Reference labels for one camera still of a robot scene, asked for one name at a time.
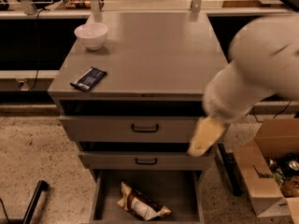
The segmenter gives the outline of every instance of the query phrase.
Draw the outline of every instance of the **closed drawer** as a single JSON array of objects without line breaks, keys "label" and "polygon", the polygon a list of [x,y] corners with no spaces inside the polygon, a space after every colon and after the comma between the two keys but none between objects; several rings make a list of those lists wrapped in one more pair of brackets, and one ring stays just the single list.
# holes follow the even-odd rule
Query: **closed drawer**
[{"label": "closed drawer", "polygon": [[60,122],[72,141],[186,143],[197,118],[68,117]]},{"label": "closed drawer", "polygon": [[88,169],[116,170],[207,170],[213,155],[190,157],[186,153],[140,152],[80,152],[79,157]]},{"label": "closed drawer", "polygon": [[204,223],[199,190],[201,173],[192,171],[101,171],[97,178],[91,224],[145,223],[117,205],[121,182],[138,189],[153,201],[166,205],[170,216],[152,223]]}]

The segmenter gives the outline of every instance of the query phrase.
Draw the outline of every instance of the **gray tabletop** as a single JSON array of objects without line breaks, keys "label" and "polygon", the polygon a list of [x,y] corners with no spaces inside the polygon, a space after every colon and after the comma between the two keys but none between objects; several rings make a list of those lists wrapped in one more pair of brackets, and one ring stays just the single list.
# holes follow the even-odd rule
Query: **gray tabletop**
[{"label": "gray tabletop", "polygon": [[[50,86],[52,96],[201,96],[227,64],[205,13],[105,11],[91,21],[108,26],[106,44],[91,51],[76,41]],[[71,87],[91,66],[107,76],[88,94]]]}]

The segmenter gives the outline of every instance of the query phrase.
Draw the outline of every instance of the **black metal leg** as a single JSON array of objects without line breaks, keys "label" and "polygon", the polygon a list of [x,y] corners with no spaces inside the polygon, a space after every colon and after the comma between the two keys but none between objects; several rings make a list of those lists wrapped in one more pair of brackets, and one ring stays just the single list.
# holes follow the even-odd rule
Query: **black metal leg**
[{"label": "black metal leg", "polygon": [[29,203],[29,206],[27,208],[27,211],[26,211],[26,214],[24,216],[24,219],[23,219],[23,224],[29,224],[31,219],[32,219],[32,216],[36,210],[36,205],[38,203],[38,200],[39,200],[39,197],[40,197],[40,194],[42,191],[44,190],[47,190],[49,187],[48,183],[45,182],[45,181],[38,181],[37,183],[37,186],[36,186],[36,191],[31,199],[31,202]]},{"label": "black metal leg", "polygon": [[229,158],[227,156],[227,153],[225,151],[223,143],[219,143],[218,148],[219,148],[219,151],[221,153],[221,157],[222,157],[226,172],[227,172],[227,174],[230,178],[230,181],[231,181],[231,185],[232,185],[232,188],[233,188],[233,194],[234,194],[234,196],[239,197],[242,194],[242,190],[241,190],[241,188],[239,187],[239,185],[236,181],[233,168],[231,166],[231,163],[229,161]]}]

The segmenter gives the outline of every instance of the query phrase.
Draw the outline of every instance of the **white bowl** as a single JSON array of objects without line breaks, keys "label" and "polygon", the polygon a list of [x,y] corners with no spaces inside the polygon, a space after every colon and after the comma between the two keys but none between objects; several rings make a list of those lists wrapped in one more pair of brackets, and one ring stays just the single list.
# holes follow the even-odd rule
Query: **white bowl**
[{"label": "white bowl", "polygon": [[99,22],[80,25],[75,29],[79,42],[87,49],[100,49],[106,42],[108,27]]}]

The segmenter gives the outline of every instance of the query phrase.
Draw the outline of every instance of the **granite floor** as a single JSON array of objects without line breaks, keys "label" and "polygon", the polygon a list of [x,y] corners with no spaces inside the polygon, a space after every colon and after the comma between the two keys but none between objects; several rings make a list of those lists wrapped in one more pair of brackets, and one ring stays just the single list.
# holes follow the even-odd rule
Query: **granite floor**
[{"label": "granite floor", "polygon": [[[285,102],[258,105],[258,120],[272,119]],[[291,119],[297,104],[276,119]],[[224,139],[227,151],[248,142],[261,126],[253,115],[233,124]],[[287,224],[290,217],[257,218],[248,195],[235,197],[217,155],[203,179],[202,205],[206,224]],[[32,224],[88,223],[95,182],[78,159],[54,105],[0,105],[0,198],[9,217],[22,218],[38,180],[50,188],[41,195]],[[4,218],[2,209],[0,219]]]}]

